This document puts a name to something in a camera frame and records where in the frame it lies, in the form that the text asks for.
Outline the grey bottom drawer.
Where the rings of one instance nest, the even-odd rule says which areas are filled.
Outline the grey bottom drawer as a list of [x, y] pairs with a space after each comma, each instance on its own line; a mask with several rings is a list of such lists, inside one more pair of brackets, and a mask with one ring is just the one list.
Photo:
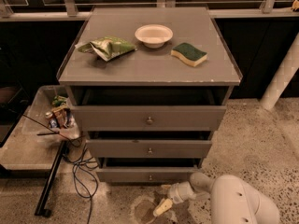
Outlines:
[[99, 179], [107, 183], [171, 183], [185, 181], [201, 168], [201, 158], [103, 158]]

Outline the grey drawer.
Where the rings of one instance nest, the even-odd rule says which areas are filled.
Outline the grey drawer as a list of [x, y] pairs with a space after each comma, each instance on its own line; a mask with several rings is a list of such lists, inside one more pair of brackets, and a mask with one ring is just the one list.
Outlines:
[[195, 140], [95, 140], [86, 141], [98, 158], [204, 158], [210, 141]]
[[185, 181], [201, 168], [201, 158], [103, 158], [99, 179], [107, 183], [171, 183]]
[[72, 106], [82, 131], [216, 131], [224, 105]]

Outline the grey middle drawer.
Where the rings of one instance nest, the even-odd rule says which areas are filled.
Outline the grey middle drawer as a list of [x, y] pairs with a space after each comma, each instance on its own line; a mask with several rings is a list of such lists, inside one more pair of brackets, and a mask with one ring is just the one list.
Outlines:
[[95, 140], [86, 141], [98, 158], [204, 158], [210, 141], [195, 140]]

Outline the grey top drawer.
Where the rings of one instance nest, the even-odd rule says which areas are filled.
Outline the grey top drawer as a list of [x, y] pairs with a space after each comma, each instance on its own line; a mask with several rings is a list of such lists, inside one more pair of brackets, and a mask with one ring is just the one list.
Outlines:
[[224, 105], [72, 106], [82, 131], [216, 131]]

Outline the grey wooden drawer cabinet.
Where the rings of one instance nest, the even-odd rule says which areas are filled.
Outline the grey wooden drawer cabinet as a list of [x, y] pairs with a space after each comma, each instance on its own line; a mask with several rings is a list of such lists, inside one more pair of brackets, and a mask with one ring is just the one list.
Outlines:
[[[144, 25], [170, 28], [173, 37], [150, 49], [135, 38]], [[73, 51], [59, 81], [72, 106], [78, 105], [224, 105], [241, 81], [240, 71], [221, 40], [217, 24], [203, 7], [97, 8], [81, 32], [80, 41], [114, 35], [134, 43], [137, 50], [108, 63]], [[192, 67], [171, 55], [189, 43], [207, 53]], [[95, 140], [210, 141], [216, 131], [83, 131]]]

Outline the black metal bar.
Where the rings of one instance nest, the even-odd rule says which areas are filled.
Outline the black metal bar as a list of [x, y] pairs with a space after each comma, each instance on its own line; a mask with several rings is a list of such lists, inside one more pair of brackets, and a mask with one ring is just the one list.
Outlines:
[[49, 198], [49, 194], [50, 194], [55, 176], [57, 174], [58, 168], [60, 166], [61, 160], [63, 158], [65, 149], [66, 149], [66, 142], [63, 141], [59, 145], [55, 159], [50, 168], [50, 173], [48, 175], [47, 181], [45, 183], [45, 186], [44, 186], [41, 196], [39, 198], [38, 204], [36, 206], [35, 215], [38, 217], [50, 217], [50, 215], [51, 215], [51, 211], [49, 209], [46, 209], [45, 206], [46, 206], [47, 200]]

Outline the snack packages in bin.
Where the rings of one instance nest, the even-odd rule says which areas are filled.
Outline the snack packages in bin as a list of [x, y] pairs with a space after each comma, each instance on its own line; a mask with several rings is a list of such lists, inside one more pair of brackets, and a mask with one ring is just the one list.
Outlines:
[[75, 125], [71, 110], [66, 103], [67, 98], [56, 95], [51, 103], [51, 110], [45, 114], [50, 128], [69, 129]]

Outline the clear plastic bin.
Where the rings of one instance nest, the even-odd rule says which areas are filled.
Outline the clear plastic bin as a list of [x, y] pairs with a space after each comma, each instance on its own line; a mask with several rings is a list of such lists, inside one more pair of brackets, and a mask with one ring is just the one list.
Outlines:
[[68, 98], [64, 86], [40, 87], [25, 117], [22, 133], [32, 135], [38, 143], [44, 145], [79, 138], [78, 125], [69, 111], [67, 111], [67, 116], [70, 118], [70, 125], [67, 128], [50, 127], [50, 121], [46, 118], [46, 113], [53, 109], [54, 103], [59, 97], [62, 97], [63, 100]]

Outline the green yellow sponge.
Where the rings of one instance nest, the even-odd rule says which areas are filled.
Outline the green yellow sponge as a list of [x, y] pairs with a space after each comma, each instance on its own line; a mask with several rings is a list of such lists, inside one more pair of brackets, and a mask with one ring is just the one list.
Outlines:
[[189, 43], [181, 43], [171, 49], [171, 55], [188, 66], [195, 67], [207, 59], [207, 53]]

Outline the green chip bag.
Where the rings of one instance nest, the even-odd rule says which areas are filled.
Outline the green chip bag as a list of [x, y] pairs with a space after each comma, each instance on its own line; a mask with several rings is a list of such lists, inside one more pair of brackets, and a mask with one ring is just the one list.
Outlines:
[[131, 42], [110, 35], [94, 39], [87, 43], [77, 43], [75, 48], [82, 53], [94, 53], [105, 62], [137, 50], [136, 45]]

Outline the white bowl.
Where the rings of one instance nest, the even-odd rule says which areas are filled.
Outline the white bowl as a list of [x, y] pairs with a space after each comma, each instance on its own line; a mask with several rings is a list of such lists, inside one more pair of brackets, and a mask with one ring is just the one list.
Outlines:
[[172, 37], [172, 30], [160, 24], [144, 25], [135, 31], [135, 38], [150, 49], [162, 47]]

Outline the white diagonal post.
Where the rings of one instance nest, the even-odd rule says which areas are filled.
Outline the white diagonal post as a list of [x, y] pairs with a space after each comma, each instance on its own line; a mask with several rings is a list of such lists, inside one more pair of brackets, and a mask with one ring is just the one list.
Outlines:
[[299, 69], [299, 34], [292, 42], [278, 70], [260, 100], [261, 106], [271, 110]]

